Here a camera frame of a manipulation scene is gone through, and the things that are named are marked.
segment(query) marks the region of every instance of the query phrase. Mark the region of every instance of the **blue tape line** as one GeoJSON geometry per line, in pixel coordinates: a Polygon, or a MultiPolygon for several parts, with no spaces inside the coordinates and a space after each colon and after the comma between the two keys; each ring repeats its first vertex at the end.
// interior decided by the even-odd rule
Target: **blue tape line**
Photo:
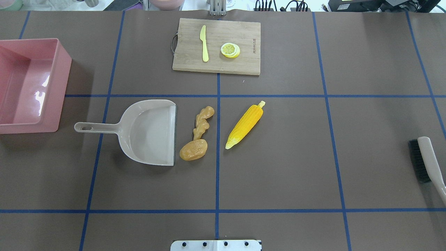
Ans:
{"type": "Polygon", "coordinates": [[[86,210],[71,209],[0,209],[0,213],[85,213],[86,210]]]}
{"type": "MultiPolygon", "coordinates": [[[[373,95],[373,94],[66,94],[65,97],[179,97],[179,98],[431,98],[431,95],[373,95]]],[[[446,95],[434,95],[436,98],[446,98],[446,95]]]]}
{"type": "Polygon", "coordinates": [[[107,94],[65,94],[65,98],[105,98],[107,94]]]}
{"type": "MultiPolygon", "coordinates": [[[[89,214],[216,213],[215,209],[91,209],[89,214]]],[[[352,208],[352,209],[219,209],[218,213],[386,213],[446,212],[446,208],[352,208]]],[[[71,209],[0,209],[0,213],[86,213],[71,209]]]]}
{"type": "Polygon", "coordinates": [[[344,95],[328,94],[329,98],[430,98],[430,95],[344,95]]]}
{"type": "Polygon", "coordinates": [[[122,27],[124,25],[124,17],[125,17],[125,11],[122,12],[121,25],[119,27],[119,34],[118,34],[118,42],[116,43],[115,58],[113,59],[113,67],[111,68],[110,84],[108,85],[107,101],[105,102],[105,110],[104,110],[104,117],[102,118],[102,123],[105,123],[105,121],[107,120],[108,105],[110,103],[110,96],[112,94],[113,79],[115,78],[116,61],[118,60],[119,45],[121,43],[122,27]]]}
{"type": "Polygon", "coordinates": [[[217,73],[217,154],[215,168],[215,239],[219,238],[219,210],[220,210],[220,73],[217,73]]]}
{"type": "Polygon", "coordinates": [[[220,209],[220,213],[342,213],[343,209],[220,209]]]}
{"type": "Polygon", "coordinates": [[[28,19],[29,19],[30,14],[31,14],[31,11],[28,11],[28,13],[26,14],[25,23],[23,23],[23,27],[22,27],[22,31],[20,32],[19,39],[22,39],[23,33],[25,33],[25,28],[26,28],[26,25],[28,24],[28,19]]]}
{"type": "Polygon", "coordinates": [[[79,251],[83,250],[83,244],[85,241],[85,233],[87,232],[88,216],[89,216],[89,213],[85,213],[84,225],[82,227],[81,243],[79,244],[79,251]]]}
{"type": "Polygon", "coordinates": [[[90,210],[90,213],[146,213],[146,214],[157,214],[157,213],[215,213],[213,209],[155,209],[155,210],[90,210]]]}
{"type": "Polygon", "coordinates": [[[88,215],[90,214],[91,199],[93,197],[93,188],[95,187],[96,172],[98,170],[99,155],[101,154],[103,136],[104,136],[104,134],[99,135],[98,149],[96,150],[95,166],[93,168],[93,175],[91,176],[90,191],[88,193],[87,209],[85,211],[84,225],[82,228],[82,235],[81,235],[81,242],[79,245],[79,251],[82,251],[82,249],[83,249],[85,233],[87,232],[88,215]]]}
{"type": "Polygon", "coordinates": [[[446,208],[364,208],[345,209],[347,213],[446,212],[446,208]]]}
{"type": "MultiPolygon", "coordinates": [[[[121,17],[121,25],[120,25],[119,33],[118,33],[118,41],[116,42],[115,58],[113,60],[113,67],[112,67],[112,70],[111,70],[110,84],[108,86],[107,101],[105,102],[105,109],[104,109],[104,116],[102,118],[102,123],[105,123],[105,121],[107,120],[108,104],[110,103],[110,94],[112,92],[113,78],[114,78],[114,75],[115,75],[116,61],[118,59],[119,44],[120,44],[120,41],[121,41],[122,27],[124,25],[124,17],[125,17],[125,12],[123,11],[122,12],[122,17],[121,17]]],[[[93,176],[91,178],[90,192],[88,194],[87,211],[85,212],[84,226],[83,226],[83,229],[82,229],[82,236],[81,236],[81,242],[80,242],[80,245],[79,245],[79,251],[83,250],[85,234],[87,232],[87,224],[88,224],[88,216],[89,216],[89,213],[90,213],[89,211],[90,211],[90,206],[91,206],[91,199],[93,197],[93,189],[95,187],[96,172],[97,172],[97,169],[98,169],[99,156],[101,154],[102,138],[103,138],[103,134],[100,134],[99,142],[98,142],[98,149],[97,149],[97,152],[96,152],[95,166],[93,168],[93,176]]]]}
{"type": "Polygon", "coordinates": [[[175,98],[216,98],[215,94],[111,94],[112,98],[134,98],[134,97],[175,97],[175,98]]]}
{"type": "MultiPolygon", "coordinates": [[[[333,156],[335,159],[334,164],[336,166],[336,175],[338,176],[339,195],[341,197],[342,209],[345,210],[344,192],[343,192],[342,182],[341,182],[341,172],[339,171],[338,154],[336,151],[336,142],[335,142],[335,136],[334,136],[334,132],[333,132],[333,124],[331,121],[330,103],[328,102],[328,96],[327,96],[324,67],[322,64],[321,48],[319,45],[318,28],[316,25],[316,16],[315,16],[314,12],[312,12],[311,14],[313,15],[314,36],[316,37],[316,47],[318,50],[319,67],[321,69],[322,86],[324,88],[324,94],[326,95],[325,96],[325,106],[327,109],[328,124],[330,126],[331,145],[333,147],[333,156]]],[[[347,247],[348,247],[348,250],[351,251],[350,232],[348,229],[347,214],[345,213],[345,211],[343,212],[343,218],[344,218],[345,235],[346,235],[346,239],[347,239],[347,247]]]]}
{"type": "Polygon", "coordinates": [[[435,101],[434,92],[432,91],[432,87],[429,82],[429,78],[427,77],[426,69],[424,68],[423,60],[421,59],[420,51],[418,50],[417,41],[415,40],[415,35],[413,34],[412,24],[410,22],[409,13],[406,11],[406,19],[407,24],[409,25],[410,35],[412,36],[413,46],[415,47],[415,52],[417,53],[418,61],[420,61],[421,70],[423,71],[424,79],[427,84],[427,88],[429,89],[430,96],[432,98],[432,103],[434,104],[435,112],[437,113],[438,120],[440,121],[440,126],[443,131],[443,136],[446,138],[446,129],[443,124],[443,120],[438,110],[437,102],[435,101]]]}

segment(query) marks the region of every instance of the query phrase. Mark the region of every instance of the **brush bristles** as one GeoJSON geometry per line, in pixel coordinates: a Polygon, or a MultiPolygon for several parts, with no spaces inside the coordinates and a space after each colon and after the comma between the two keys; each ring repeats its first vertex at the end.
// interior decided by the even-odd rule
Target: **brush bristles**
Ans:
{"type": "Polygon", "coordinates": [[[420,183],[426,183],[430,181],[429,175],[424,165],[423,156],[421,155],[420,146],[418,140],[414,139],[409,141],[410,159],[412,161],[415,175],[420,183]]]}

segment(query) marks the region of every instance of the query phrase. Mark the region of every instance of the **corn cob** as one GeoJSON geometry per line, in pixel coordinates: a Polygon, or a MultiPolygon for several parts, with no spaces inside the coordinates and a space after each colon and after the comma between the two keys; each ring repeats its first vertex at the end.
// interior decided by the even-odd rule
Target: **corn cob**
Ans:
{"type": "Polygon", "coordinates": [[[259,105],[251,105],[248,111],[243,114],[239,122],[235,125],[232,132],[226,142],[226,149],[233,147],[235,144],[240,142],[249,131],[256,125],[259,119],[262,117],[263,110],[262,107],[265,105],[264,101],[261,101],[259,105]]]}

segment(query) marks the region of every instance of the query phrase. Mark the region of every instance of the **knife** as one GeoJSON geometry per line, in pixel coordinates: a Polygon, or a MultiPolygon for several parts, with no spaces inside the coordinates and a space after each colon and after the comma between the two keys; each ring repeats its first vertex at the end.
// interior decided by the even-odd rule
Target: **knife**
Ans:
{"type": "Polygon", "coordinates": [[[203,25],[200,32],[200,40],[203,41],[203,61],[209,61],[209,55],[207,54],[207,46],[206,46],[206,25],[203,25]]]}

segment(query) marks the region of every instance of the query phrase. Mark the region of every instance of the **pink bin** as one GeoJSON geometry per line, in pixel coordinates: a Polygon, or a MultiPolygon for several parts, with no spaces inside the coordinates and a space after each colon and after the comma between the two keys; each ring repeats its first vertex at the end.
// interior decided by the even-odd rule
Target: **pink bin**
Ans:
{"type": "Polygon", "coordinates": [[[57,38],[0,40],[0,134],[57,131],[70,67],[57,38]]]}

